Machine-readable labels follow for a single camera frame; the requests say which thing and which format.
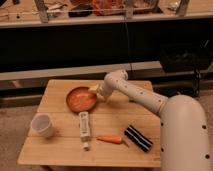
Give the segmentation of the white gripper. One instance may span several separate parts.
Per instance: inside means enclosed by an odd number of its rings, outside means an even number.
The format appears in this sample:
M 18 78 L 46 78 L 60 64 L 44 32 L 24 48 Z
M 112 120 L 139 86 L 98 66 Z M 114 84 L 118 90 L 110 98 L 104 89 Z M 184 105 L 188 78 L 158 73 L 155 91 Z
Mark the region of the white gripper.
M 109 92 L 102 84 L 91 86 L 88 91 L 92 93 L 98 93 L 105 101 L 107 101 L 110 96 Z

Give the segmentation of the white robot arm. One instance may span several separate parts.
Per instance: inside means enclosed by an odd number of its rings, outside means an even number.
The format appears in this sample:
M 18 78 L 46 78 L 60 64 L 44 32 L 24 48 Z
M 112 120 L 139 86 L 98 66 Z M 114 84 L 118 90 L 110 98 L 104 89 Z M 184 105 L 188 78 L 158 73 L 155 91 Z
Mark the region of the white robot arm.
M 206 114 L 194 98 L 166 97 L 136 86 L 125 70 L 106 74 L 89 90 L 105 99 L 117 90 L 160 118 L 161 171 L 213 171 Z

